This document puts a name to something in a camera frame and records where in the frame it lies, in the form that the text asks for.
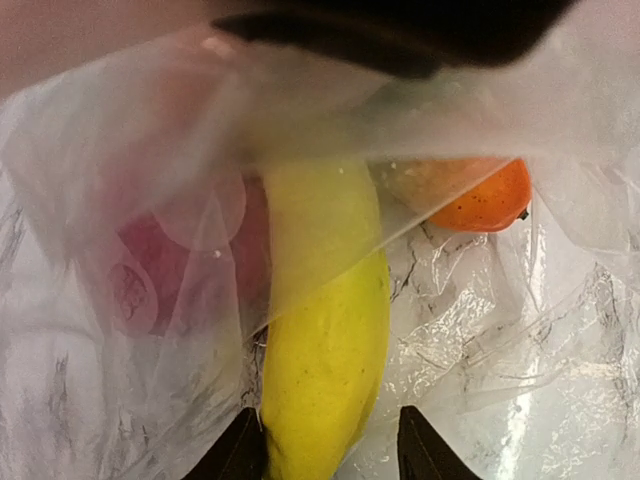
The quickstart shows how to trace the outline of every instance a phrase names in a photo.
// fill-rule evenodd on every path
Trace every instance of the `apple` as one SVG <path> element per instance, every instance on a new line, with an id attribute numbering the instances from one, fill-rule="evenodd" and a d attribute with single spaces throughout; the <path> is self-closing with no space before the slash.
<path id="1" fill-rule="evenodd" d="M 242 308 L 264 309 L 271 279 L 267 198 L 259 177 L 245 177 L 243 183 L 246 192 L 245 212 L 239 230 L 229 242 L 235 262 L 236 292 Z M 120 275 L 111 275 L 112 290 L 121 307 L 122 320 L 125 324 L 135 321 L 142 325 L 153 325 L 148 333 L 162 335 L 171 321 L 178 296 L 181 294 L 188 298 L 190 293 L 196 297 L 201 294 L 197 291 L 184 292 L 182 289 L 185 288 L 183 280 L 191 256 L 202 252 L 192 252 L 172 240 L 151 213 L 130 222 L 118 232 L 118 236 L 146 272 L 157 298 L 157 317 L 136 319 L 136 308 L 142 298 L 140 289 L 145 289 L 144 280 L 138 278 L 135 281 L 131 275 L 139 275 L 131 269 Z M 207 272 L 209 274 L 215 275 L 215 272 Z M 199 288 L 197 282 L 193 288 Z M 132 332 L 141 329 L 141 325 L 129 327 Z"/>

